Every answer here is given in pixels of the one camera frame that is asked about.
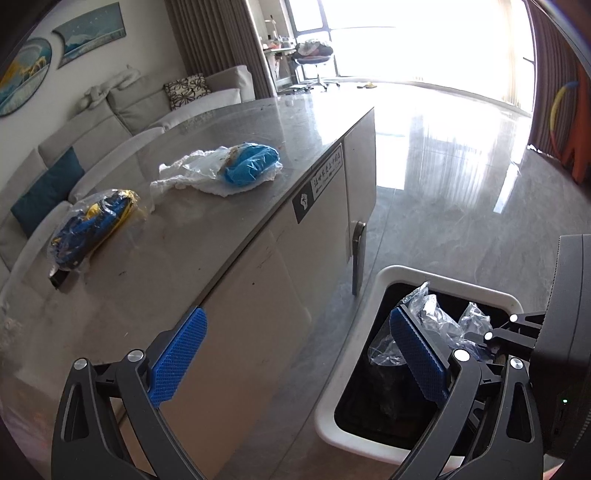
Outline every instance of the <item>beige sofa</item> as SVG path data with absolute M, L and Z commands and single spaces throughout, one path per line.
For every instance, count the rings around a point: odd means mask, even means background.
M 122 187 L 101 183 L 109 172 L 179 123 L 255 98 L 250 73 L 238 66 L 207 77 L 211 94 L 172 111 L 163 84 L 183 76 L 181 71 L 168 69 L 140 77 L 125 89 L 112 90 L 106 101 L 69 120 L 18 167 L 0 190 L 0 309 L 6 309 L 12 286 L 23 279 L 71 204 L 102 187 Z M 27 238 L 11 208 L 70 147 L 85 175 L 72 188 L 68 202 L 57 205 Z

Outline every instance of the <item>gray floor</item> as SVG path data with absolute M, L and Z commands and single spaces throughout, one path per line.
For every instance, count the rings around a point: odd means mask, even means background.
M 378 200 L 362 295 L 350 268 L 247 441 L 217 479 L 385 480 L 392 465 L 329 446 L 311 412 L 377 272 L 401 264 L 511 293 L 544 310 L 560 235 L 591 231 L 591 192 L 525 150 L 530 120 L 411 86 L 376 101 Z

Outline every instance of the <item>black sticker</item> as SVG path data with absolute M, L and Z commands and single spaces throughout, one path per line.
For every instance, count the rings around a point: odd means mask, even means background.
M 315 201 L 322 194 L 326 186 L 343 166 L 343 150 L 341 145 L 332 152 L 326 161 L 318 167 L 312 178 L 307 181 L 298 193 L 291 199 L 294 206 L 295 218 L 300 223 Z

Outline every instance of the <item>desk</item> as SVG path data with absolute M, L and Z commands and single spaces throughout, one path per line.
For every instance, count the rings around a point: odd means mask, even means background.
M 274 181 L 226 198 L 172 190 L 149 213 L 150 181 L 161 163 L 244 141 L 279 151 L 284 168 Z M 330 170 L 336 153 L 340 163 Z M 330 177 L 322 191 L 311 183 L 318 175 Z M 356 96 L 304 95 L 206 112 L 126 160 L 100 184 L 109 187 L 133 188 L 141 210 L 94 253 L 89 269 L 57 291 L 42 251 L 8 297 L 0 344 L 4 422 L 48 478 L 72 362 L 118 361 L 200 304 L 209 319 L 206 339 L 161 409 L 214 478 L 322 313 L 351 256 L 351 225 L 366 222 L 374 208 L 373 108 Z M 137 465 L 149 468 L 126 428 Z
M 298 83 L 296 73 L 288 59 L 288 55 L 295 51 L 294 48 L 269 48 L 263 50 L 277 90 L 290 83 Z

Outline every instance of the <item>teal cushion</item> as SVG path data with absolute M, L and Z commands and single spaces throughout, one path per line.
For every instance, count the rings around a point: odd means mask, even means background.
M 70 147 L 10 209 L 29 238 L 35 228 L 84 176 L 74 148 Z

